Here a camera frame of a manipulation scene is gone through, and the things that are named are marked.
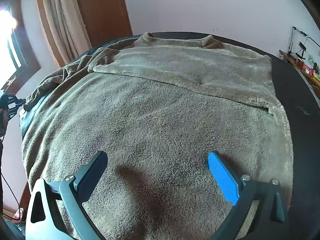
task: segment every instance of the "fleece blanket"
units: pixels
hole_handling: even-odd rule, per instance
[[[289,205],[292,141],[268,56],[213,36],[145,33],[47,76],[24,110],[49,90],[22,143],[30,189],[105,151],[108,167],[83,207],[106,239],[209,239],[232,207],[208,169],[213,150],[240,175],[277,178]]]

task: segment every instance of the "blue gripper pad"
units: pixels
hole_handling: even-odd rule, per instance
[[[215,152],[208,155],[209,169],[217,181],[225,199],[235,206],[239,199],[239,186]]]

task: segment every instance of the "blanket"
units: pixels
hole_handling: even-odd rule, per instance
[[[292,141],[268,56],[211,35],[145,33],[47,76],[24,109],[49,90],[22,143],[29,187],[105,151],[108,167],[83,207],[106,239],[209,239],[232,207],[208,169],[213,150],[240,175],[277,178],[289,205]]]

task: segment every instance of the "wooden desk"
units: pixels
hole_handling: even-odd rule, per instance
[[[286,52],[279,50],[280,54],[283,55],[285,57],[285,59],[292,65],[294,66],[296,69],[300,70],[302,72],[302,74],[304,74],[310,81],[312,84],[312,87],[314,89],[314,91],[320,95],[320,81],[317,80],[314,76],[310,77],[308,76],[307,73],[305,73],[301,68],[298,67],[298,65],[296,64],[296,61],[293,57],[289,56]]]

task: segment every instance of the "wooden window frame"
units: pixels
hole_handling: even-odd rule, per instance
[[[21,0],[15,0],[11,5],[11,15],[17,20],[17,27],[12,32],[12,42],[21,67],[13,73],[2,89],[7,93],[16,94],[23,85],[40,69],[40,65],[30,45],[21,11]]]

